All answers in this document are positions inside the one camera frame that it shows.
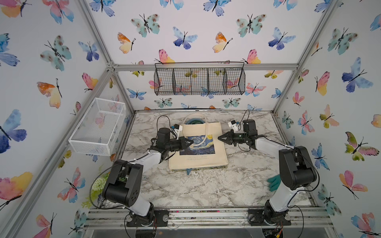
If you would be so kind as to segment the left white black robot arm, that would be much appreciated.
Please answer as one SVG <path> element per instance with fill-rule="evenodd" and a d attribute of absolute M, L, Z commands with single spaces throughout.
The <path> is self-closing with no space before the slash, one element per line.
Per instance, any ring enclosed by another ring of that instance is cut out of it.
<path fill-rule="evenodd" d="M 180 136 L 182 130 L 183 126 L 179 124 L 160 128 L 151 139 L 151 146 L 142 156 L 130 161 L 115 161 L 113 166 L 105 170 L 110 173 L 103 186 L 101 198 L 116 203 L 115 208 L 127 208 L 132 220 L 136 220 L 141 226 L 153 225 L 156 221 L 154 205 L 140 195 L 142 176 L 147 170 L 193 144 L 191 139 Z"/>

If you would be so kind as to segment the cream bag green handles floral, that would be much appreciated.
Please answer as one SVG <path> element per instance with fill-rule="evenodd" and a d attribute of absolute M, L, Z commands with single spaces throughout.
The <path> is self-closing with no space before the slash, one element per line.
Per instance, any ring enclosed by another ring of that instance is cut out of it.
<path fill-rule="evenodd" d="M 197 119 L 197 118 L 193 118 L 193 119 L 190 119 L 187 124 L 188 125 L 200 125 L 200 124 L 204 124 L 205 121 L 202 120 L 202 119 Z"/>

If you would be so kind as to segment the cream bag blue floral pattern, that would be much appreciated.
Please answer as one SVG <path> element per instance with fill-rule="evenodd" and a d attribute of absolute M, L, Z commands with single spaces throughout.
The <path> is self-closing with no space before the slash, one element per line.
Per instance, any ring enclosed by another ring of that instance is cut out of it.
<path fill-rule="evenodd" d="M 191 171 L 192 171 L 192 169 L 186 169 L 187 175 L 189 175 L 189 174 L 191 173 Z"/>

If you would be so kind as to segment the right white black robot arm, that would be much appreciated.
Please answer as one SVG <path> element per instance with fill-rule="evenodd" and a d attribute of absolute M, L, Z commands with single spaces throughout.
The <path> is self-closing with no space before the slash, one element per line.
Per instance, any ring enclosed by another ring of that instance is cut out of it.
<path fill-rule="evenodd" d="M 273 196 L 261 209 L 248 211 L 248 222 L 251 226 L 290 225 L 286 218 L 294 206 L 293 199 L 307 189 L 320 177 L 314 167 L 308 150 L 304 146 L 291 146 L 273 140 L 266 134 L 259 133 L 255 120 L 247 118 L 228 122 L 229 131 L 218 137 L 227 145 L 245 144 L 249 150 L 256 150 L 269 155 L 279 162 L 280 184 Z"/>

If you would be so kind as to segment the cream bag starry night print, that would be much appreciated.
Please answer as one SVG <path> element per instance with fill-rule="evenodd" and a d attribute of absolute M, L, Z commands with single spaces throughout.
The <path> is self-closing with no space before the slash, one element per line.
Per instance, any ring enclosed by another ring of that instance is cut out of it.
<path fill-rule="evenodd" d="M 192 118 L 205 121 L 200 125 L 186 125 L 185 122 Z M 176 152 L 169 159 L 169 169 L 174 171 L 186 169 L 211 169 L 224 168 L 228 165 L 225 146 L 218 137 L 222 135 L 220 122 L 210 121 L 201 113 L 186 116 L 181 124 L 183 130 L 180 136 L 191 139 L 194 143 L 188 148 Z"/>

